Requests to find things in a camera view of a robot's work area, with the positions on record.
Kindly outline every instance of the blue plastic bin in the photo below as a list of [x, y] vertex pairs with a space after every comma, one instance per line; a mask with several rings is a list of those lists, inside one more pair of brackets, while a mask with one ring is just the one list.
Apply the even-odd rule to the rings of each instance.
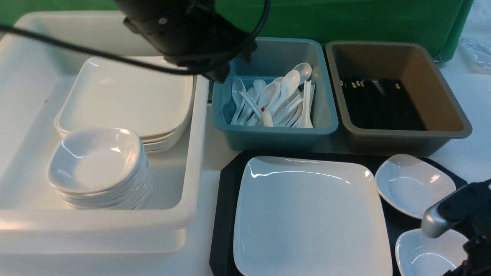
[[[309, 39], [256, 38], [258, 48], [251, 64], [239, 59], [230, 63], [230, 74], [225, 83], [215, 83], [212, 96], [212, 121], [225, 134], [234, 150], [253, 148], [311, 150], [323, 136], [336, 131], [338, 117], [322, 46]], [[270, 83], [286, 75], [295, 65], [312, 65], [312, 83], [316, 84], [312, 108], [314, 128], [284, 128], [230, 125], [237, 108], [232, 100], [232, 82], [239, 77], [246, 89], [256, 79]]]

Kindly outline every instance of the stack of square plates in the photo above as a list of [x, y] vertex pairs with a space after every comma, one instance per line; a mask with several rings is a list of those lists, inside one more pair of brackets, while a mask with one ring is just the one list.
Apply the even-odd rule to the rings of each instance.
[[[133, 59], [172, 67], [161, 56]], [[186, 129], [194, 96], [193, 76], [151, 71], [92, 57], [79, 72], [55, 119], [57, 131], [87, 127], [134, 130], [148, 153], [171, 148]]]

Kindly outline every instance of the black cable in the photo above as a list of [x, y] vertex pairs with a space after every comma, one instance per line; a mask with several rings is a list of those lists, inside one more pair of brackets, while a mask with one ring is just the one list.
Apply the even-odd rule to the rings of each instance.
[[231, 61], [235, 56], [237, 56], [251, 41], [253, 41], [256, 36], [259, 34], [259, 32], [262, 30], [264, 24], [266, 23], [266, 19], [268, 18], [268, 14], [270, 11], [270, 5], [271, 5], [271, 0], [265, 0], [264, 1], [264, 9], [263, 9], [263, 14], [261, 15], [261, 19], [259, 20], [259, 23], [257, 24], [256, 28], [254, 31], [247, 37], [246, 40], [244, 40], [230, 55], [226, 56], [222, 61], [210, 64], [207, 66], [203, 67], [198, 67], [198, 68], [189, 68], [187, 70], [179, 70], [179, 69], [172, 69], [172, 68], [166, 68], [162, 66], [157, 66], [153, 65], [150, 63], [146, 62], [141, 62], [129, 58], [125, 58], [119, 55], [111, 54], [108, 52], [103, 52], [99, 51], [93, 48], [88, 48], [88, 47], [83, 47], [79, 46], [76, 44], [72, 44], [66, 41], [58, 40], [52, 37], [48, 37], [39, 33], [35, 33], [26, 29], [22, 28], [16, 28], [12, 26], [7, 26], [0, 24], [0, 32], [5, 32], [5, 33], [10, 33], [18, 36], [23, 36], [32, 40], [37, 40], [39, 42], [43, 42], [46, 44], [53, 45], [58, 48], [86, 54], [86, 55], [93, 55], [93, 56], [99, 56], [103, 57], [106, 59], [111, 59], [114, 61], [142, 67], [145, 69], [150, 69], [150, 70], [155, 70], [159, 71], [162, 73], [168, 73], [168, 74], [175, 74], [175, 75], [200, 75], [204, 74], [210, 71], [214, 71], [221, 66], [227, 64], [229, 61]]

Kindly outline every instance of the white square plate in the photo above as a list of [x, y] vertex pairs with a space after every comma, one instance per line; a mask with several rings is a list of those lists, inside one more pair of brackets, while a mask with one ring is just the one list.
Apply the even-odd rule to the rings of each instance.
[[358, 164], [251, 159], [233, 250], [245, 276], [392, 275], [377, 184]]
[[[161, 56], [133, 59], [170, 67]], [[174, 131], [190, 112], [192, 76], [176, 76], [92, 57], [79, 72], [58, 126], [132, 129], [140, 137]]]

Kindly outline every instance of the plastic bag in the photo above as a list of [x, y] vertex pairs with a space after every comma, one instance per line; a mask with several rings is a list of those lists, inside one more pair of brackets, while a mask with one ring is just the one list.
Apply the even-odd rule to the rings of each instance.
[[483, 43], [474, 38], [461, 38], [462, 46], [472, 61], [491, 73], [491, 44]]

